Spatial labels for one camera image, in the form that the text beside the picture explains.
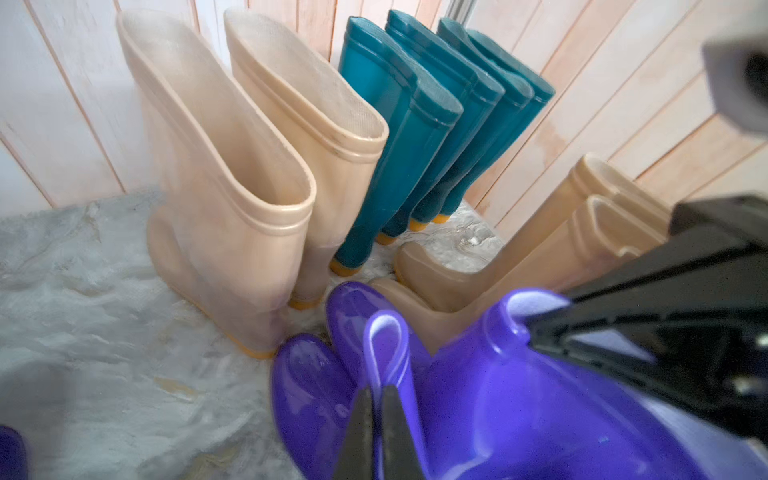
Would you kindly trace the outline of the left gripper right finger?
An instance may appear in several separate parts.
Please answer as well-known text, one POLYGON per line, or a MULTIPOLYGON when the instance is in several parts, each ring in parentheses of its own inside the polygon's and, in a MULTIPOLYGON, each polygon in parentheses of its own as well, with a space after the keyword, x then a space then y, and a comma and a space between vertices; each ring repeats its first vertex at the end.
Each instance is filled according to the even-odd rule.
POLYGON ((383 479, 425 479, 402 401, 394 385, 387 385, 382 393, 380 436, 383 479))

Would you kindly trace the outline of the beige boot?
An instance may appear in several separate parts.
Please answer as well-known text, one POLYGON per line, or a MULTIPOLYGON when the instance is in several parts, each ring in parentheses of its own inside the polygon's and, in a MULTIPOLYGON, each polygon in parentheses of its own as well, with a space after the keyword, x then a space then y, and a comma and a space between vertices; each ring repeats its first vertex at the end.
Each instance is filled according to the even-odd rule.
POLYGON ((134 9, 116 29, 164 191, 147 225, 155 270, 247 355, 268 358, 287 335, 315 178, 188 24, 134 9))
POLYGON ((513 290, 539 288, 563 294, 658 247, 668 238, 670 220, 669 212, 651 210, 632 198, 592 195, 520 263, 456 312, 429 308, 392 279, 376 278, 369 285, 435 354, 513 290))
POLYGON ((628 212, 658 234, 667 235, 671 207, 605 161, 587 154, 483 269, 474 273, 452 270, 438 263, 418 243, 406 242, 393 260, 396 278, 433 309, 458 311, 511 271, 591 195, 608 200, 628 198, 628 212))
POLYGON ((293 30, 232 7, 224 26, 236 80, 309 166, 317 195, 289 304, 320 303, 330 262, 359 215, 388 139, 384 118, 293 30))

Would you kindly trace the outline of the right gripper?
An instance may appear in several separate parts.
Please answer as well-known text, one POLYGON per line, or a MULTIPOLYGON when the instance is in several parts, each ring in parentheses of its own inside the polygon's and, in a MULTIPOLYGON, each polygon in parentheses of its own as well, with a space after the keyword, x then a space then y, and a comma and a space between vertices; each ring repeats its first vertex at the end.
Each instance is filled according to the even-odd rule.
POLYGON ((666 243, 532 316, 531 349, 767 437, 767 202, 674 207, 666 243))

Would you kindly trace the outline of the large teal boot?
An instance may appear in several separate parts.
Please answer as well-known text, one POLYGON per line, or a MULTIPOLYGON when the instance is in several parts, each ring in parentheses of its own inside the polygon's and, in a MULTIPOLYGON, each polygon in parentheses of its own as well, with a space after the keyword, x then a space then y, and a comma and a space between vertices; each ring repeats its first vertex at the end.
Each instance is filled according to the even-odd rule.
POLYGON ((342 277, 357 273, 371 255, 376 236, 403 205, 442 143, 445 106, 431 75, 372 21, 349 17, 339 70, 353 89, 386 120, 389 136, 363 205, 331 261, 342 277))

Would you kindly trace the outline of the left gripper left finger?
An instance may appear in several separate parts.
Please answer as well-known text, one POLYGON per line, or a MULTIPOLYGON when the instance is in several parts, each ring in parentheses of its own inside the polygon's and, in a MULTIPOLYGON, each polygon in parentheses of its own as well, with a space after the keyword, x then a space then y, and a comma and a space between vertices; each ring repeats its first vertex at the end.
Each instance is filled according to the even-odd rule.
POLYGON ((374 402, 371 389, 360 390, 354 399, 333 480, 374 478, 374 402))

